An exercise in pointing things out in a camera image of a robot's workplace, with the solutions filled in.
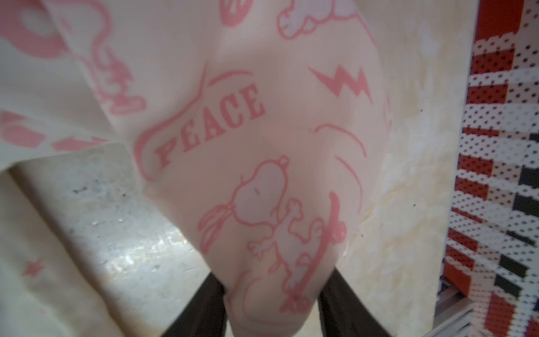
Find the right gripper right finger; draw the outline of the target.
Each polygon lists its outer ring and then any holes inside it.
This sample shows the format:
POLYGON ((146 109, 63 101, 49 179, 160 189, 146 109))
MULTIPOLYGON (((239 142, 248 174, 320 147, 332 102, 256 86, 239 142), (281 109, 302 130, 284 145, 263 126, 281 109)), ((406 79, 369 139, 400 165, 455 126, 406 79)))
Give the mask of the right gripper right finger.
POLYGON ((338 270, 332 272, 317 301, 323 337, 391 337, 338 270))

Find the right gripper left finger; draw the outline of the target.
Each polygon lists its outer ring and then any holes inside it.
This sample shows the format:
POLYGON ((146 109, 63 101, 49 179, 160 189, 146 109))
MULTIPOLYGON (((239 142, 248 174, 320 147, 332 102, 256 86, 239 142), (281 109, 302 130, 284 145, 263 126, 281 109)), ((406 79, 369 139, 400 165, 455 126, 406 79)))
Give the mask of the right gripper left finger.
POLYGON ((162 334, 163 337, 224 337, 227 313, 224 286, 208 274, 182 313, 162 334))

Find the cream pink printed jacket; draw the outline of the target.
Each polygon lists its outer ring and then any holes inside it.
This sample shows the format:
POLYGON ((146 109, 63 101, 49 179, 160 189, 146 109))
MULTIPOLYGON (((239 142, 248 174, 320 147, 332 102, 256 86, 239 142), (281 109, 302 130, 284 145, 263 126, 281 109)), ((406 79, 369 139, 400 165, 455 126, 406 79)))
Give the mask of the cream pink printed jacket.
POLYGON ((353 1, 1 3, 1 163, 124 144, 238 336, 301 329, 391 128, 353 1))

